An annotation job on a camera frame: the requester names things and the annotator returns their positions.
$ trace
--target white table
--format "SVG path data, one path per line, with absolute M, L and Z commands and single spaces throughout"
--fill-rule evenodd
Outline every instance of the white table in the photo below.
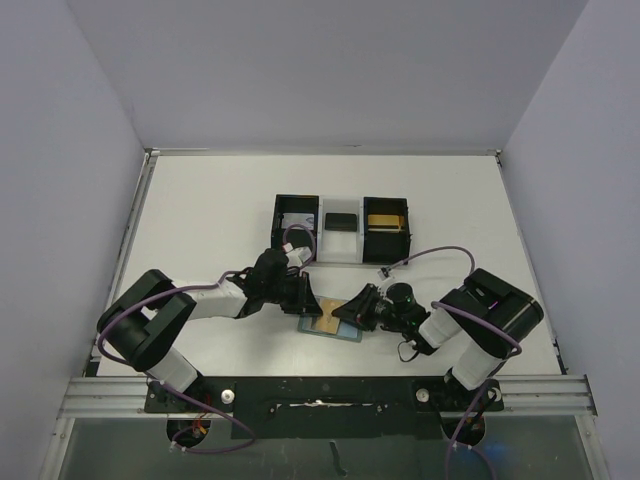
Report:
M 160 156 L 121 292 L 159 268 L 170 278 L 214 281 L 253 265 L 269 246 L 277 193 L 406 197 L 412 253 L 439 245 L 471 250 L 478 266 L 538 297 L 500 172 L 493 157 L 420 156 Z M 428 307 L 461 285 L 469 268 L 459 252 L 422 257 L 396 270 Z M 316 295 L 350 299 L 375 267 L 309 268 Z M 204 375 L 441 375 L 462 354 L 461 333 L 431 357 L 398 360 L 399 334 L 364 332 L 361 343 L 297 331 L 298 317 L 267 305 L 251 317 L 189 322 L 174 346 Z M 522 342 L 505 375 L 558 374 L 547 322 Z M 132 375 L 103 359 L 99 375 Z

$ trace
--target gray wall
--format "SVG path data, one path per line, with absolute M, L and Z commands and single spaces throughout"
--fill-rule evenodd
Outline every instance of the gray wall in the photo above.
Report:
M 591 0 L 505 151 L 569 366 L 591 379 L 615 479 L 640 474 L 640 3 Z
M 585 0 L 68 0 L 145 146 L 503 147 Z
M 62 0 L 0 4 L 0 475 L 36 478 L 143 152 Z

